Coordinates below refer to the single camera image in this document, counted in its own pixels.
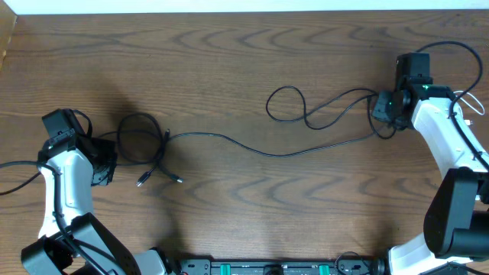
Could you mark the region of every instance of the wood grain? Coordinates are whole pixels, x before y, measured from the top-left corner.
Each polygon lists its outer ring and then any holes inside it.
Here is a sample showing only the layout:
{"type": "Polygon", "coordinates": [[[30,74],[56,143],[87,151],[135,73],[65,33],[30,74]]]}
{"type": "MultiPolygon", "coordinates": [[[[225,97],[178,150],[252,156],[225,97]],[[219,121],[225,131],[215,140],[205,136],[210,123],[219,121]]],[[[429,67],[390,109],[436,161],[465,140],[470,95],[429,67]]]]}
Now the wood grain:
{"type": "MultiPolygon", "coordinates": [[[[391,89],[396,56],[438,40],[468,43],[487,60],[488,15],[23,16],[0,72],[0,161],[35,160],[47,138],[40,117],[55,108],[82,110],[94,134],[112,131],[122,116],[140,111],[173,134],[217,132],[275,154],[360,137],[370,131],[364,102],[333,127],[311,131],[302,122],[272,121],[265,101],[284,85],[299,87],[310,108],[346,89],[391,89]]],[[[468,53],[454,47],[431,53],[436,83],[463,89],[473,81],[476,66],[468,53]]],[[[474,91],[485,105],[488,86],[484,76],[474,91]]],[[[360,94],[311,121],[326,124],[360,94]]],[[[299,100],[284,92],[270,109],[292,118],[302,110],[299,100]]],[[[466,113],[487,144],[489,121],[466,113]]],[[[132,145],[143,157],[151,143],[132,145]]],[[[422,231],[441,182],[415,131],[287,159],[262,157],[216,137],[182,137],[170,143],[164,162],[185,183],[154,173],[137,188],[134,182],[148,168],[118,167],[110,186],[92,190],[97,217],[134,253],[159,245],[170,255],[218,259],[381,254],[422,231]]],[[[33,172],[1,171],[2,189],[33,172]]],[[[0,199],[1,273],[24,273],[19,254],[36,240],[43,215],[42,179],[0,199]]],[[[477,267],[489,270],[487,264],[477,267]]]]}

